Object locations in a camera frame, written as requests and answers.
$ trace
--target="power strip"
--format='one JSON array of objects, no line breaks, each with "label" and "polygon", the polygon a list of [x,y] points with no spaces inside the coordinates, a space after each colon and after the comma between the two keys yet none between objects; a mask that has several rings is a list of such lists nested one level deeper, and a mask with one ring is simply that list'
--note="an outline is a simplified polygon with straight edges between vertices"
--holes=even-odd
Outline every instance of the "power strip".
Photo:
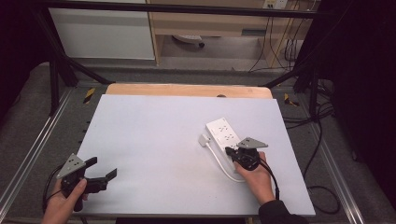
[{"label": "power strip", "polygon": [[237,144],[241,142],[238,135],[233,131],[230,124],[225,118],[217,119],[206,124],[206,129],[212,135],[212,139],[215,140],[218,145],[218,150],[220,155],[230,163],[230,166],[235,172],[235,167],[233,166],[233,160],[225,152],[226,147],[232,147],[237,149]]}]

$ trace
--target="person's left hand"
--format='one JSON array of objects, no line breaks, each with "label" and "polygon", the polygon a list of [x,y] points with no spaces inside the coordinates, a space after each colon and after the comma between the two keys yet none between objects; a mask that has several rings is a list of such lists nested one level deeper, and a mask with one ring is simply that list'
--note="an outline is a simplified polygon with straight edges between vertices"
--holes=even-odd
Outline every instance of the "person's left hand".
[{"label": "person's left hand", "polygon": [[87,187],[87,180],[81,179],[69,197],[65,198],[61,190],[61,180],[57,180],[52,193],[58,192],[49,199],[46,213],[44,214],[42,224],[64,224],[73,213],[74,206],[79,196],[84,192]]}]

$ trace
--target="gray carpet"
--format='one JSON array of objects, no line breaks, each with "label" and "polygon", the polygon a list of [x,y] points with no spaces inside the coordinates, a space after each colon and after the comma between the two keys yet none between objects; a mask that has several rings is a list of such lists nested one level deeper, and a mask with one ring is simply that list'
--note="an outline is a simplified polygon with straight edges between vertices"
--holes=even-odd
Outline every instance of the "gray carpet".
[{"label": "gray carpet", "polygon": [[[248,74],[245,72],[220,71],[203,73],[176,70],[97,69],[96,72],[103,77],[118,82],[238,84],[248,86],[257,86],[276,77],[276,74],[267,73]],[[80,76],[80,78],[91,81],[84,76]],[[292,82],[293,80],[289,80],[282,86],[290,86]],[[17,171],[19,164],[47,119],[50,111],[48,83],[47,69],[37,68],[26,84],[20,102],[11,108],[7,117],[2,121],[0,127],[0,155],[2,160],[2,163],[0,163],[0,174],[2,176],[0,190],[2,191]],[[42,216],[41,196],[47,177],[72,152],[76,153],[78,151],[78,141],[83,140],[83,130],[89,128],[87,121],[91,120],[100,95],[106,91],[106,86],[96,88],[90,103],[84,105],[82,101],[88,89],[89,87],[74,89],[62,117],[11,206],[7,217],[40,218]],[[283,93],[274,93],[274,97],[279,101],[283,116],[304,116],[303,110],[299,106],[284,104]],[[375,183],[365,164],[351,159],[349,146],[336,118],[328,117],[322,122],[326,141],[332,149],[332,154],[336,158],[365,220],[370,223],[396,223],[395,211],[390,207],[389,202]],[[307,125],[289,130],[289,134],[297,161],[303,170],[315,148],[316,141]],[[333,189],[332,181],[319,154],[315,157],[308,171],[306,182],[308,186],[322,185]],[[320,207],[334,208],[334,201],[326,192],[314,190],[311,192],[311,198],[313,203]],[[325,215],[317,211],[315,217],[309,217],[308,219],[310,222],[316,223],[348,223],[343,208],[336,215]]]}]

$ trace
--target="white cabinet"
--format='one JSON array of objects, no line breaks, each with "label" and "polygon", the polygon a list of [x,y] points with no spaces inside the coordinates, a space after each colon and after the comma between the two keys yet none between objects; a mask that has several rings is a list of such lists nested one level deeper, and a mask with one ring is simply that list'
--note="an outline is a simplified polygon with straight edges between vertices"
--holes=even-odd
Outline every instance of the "white cabinet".
[{"label": "white cabinet", "polygon": [[[146,3],[145,0],[106,0]],[[51,8],[67,55],[73,58],[154,60],[147,12]]]}]

